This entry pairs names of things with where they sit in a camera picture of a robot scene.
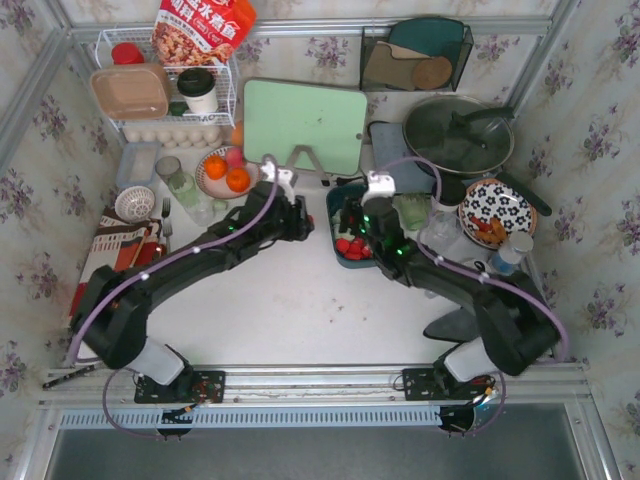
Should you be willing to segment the red capsule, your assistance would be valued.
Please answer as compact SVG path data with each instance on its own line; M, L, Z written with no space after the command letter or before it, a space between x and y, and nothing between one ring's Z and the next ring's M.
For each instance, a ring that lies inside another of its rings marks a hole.
M334 242L334 246L338 254L348 261L358 262L372 258L372 251L362 238L339 238Z

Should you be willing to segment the grey fluffy cloth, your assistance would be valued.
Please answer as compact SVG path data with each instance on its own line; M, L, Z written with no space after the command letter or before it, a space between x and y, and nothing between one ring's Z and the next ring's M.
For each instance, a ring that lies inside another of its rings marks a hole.
M432 340L465 343L478 338L480 333L476 317L459 309L433 320L425 327L423 335Z

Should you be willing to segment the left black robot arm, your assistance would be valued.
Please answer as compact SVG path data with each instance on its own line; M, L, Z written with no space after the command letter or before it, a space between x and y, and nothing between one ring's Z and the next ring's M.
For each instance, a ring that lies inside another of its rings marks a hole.
M86 345L112 370L130 369L162 386L187 379L186 358L149 336L152 311L194 283L251 259L264 244L304 241L313 229L304 196L288 197L283 187L258 182L244 205L185 247L144 267L97 268L70 321L70 357Z

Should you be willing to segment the teal plastic storage basket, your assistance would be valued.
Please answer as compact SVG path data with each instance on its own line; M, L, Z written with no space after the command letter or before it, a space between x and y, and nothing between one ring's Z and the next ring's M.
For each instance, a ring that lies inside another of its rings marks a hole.
M363 269L373 268L375 262L373 259L355 258L355 254L348 253L344 248L345 243L341 239L351 242L351 229L348 228L344 233L339 232L341 210L348 200L360 200L366 191L364 184L353 184L338 186L330 190L326 196L326 207L331 227L331 243L337 262L347 269Z

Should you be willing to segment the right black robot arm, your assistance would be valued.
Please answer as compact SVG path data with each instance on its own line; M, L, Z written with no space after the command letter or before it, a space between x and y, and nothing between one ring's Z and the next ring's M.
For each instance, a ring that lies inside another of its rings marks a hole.
M405 236L389 198L361 199L350 216L387 279L434 292L475 321L476 337L434 364L443 382L466 383L494 372L518 376L556 345L558 358L565 357L568 333L527 274L481 273L442 257Z

